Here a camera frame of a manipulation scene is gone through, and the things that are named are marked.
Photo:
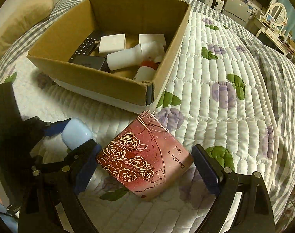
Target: red bottle cap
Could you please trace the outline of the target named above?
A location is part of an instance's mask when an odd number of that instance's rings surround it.
[[[141,66],[147,66],[147,67],[153,68],[155,71],[158,68],[158,64],[156,64],[155,62],[153,62],[151,60],[143,61],[141,63]]]

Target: plaid bedsheet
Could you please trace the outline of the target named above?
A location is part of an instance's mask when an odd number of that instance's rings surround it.
[[[10,65],[27,51],[59,16],[81,1],[83,0],[58,0],[45,21],[32,27],[10,47],[0,61],[0,83]],[[219,21],[237,34],[260,67],[279,131],[275,179],[269,193],[277,222],[295,184],[295,66],[285,56],[264,46],[254,35],[227,16],[197,0],[183,1],[191,5],[192,11]]]

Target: red card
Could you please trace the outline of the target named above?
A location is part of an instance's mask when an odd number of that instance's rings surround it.
[[[193,163],[193,157],[149,112],[141,113],[97,156],[103,168],[150,200]]]

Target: refrigerator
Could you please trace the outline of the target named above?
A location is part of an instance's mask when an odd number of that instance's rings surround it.
[[[221,13],[245,27],[251,15],[251,9],[241,0],[227,0]]]

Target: green leaf pattern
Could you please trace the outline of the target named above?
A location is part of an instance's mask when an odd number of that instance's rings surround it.
[[[167,108],[169,105],[171,106],[177,106],[181,104],[181,99],[174,95],[173,93],[164,91],[161,95],[159,102],[157,104],[157,108],[161,105],[164,106],[164,108]]]
[[[17,78],[17,73],[14,72],[11,76],[8,75],[8,77],[5,79],[4,83],[6,83],[6,82],[14,83],[14,81],[16,80],[16,78]]]
[[[214,30],[214,31],[217,31],[219,30],[219,28],[215,25],[212,25],[212,24],[206,24],[206,27],[210,28],[211,30]]]
[[[236,74],[228,74],[226,78],[233,83],[233,87],[236,90],[236,94],[239,100],[244,100],[245,96],[245,83],[243,80]]]
[[[129,190],[125,187],[121,187],[114,192],[106,192],[105,194],[100,196],[101,200],[108,200],[108,201],[117,201],[121,197],[123,197]]]
[[[208,51],[208,49],[206,47],[201,48],[201,55],[203,58],[205,59],[209,59],[209,60],[217,60],[218,57],[215,56],[212,51]]]
[[[206,149],[211,158],[215,158],[222,167],[230,167],[235,171],[232,154],[223,146],[212,146]]]

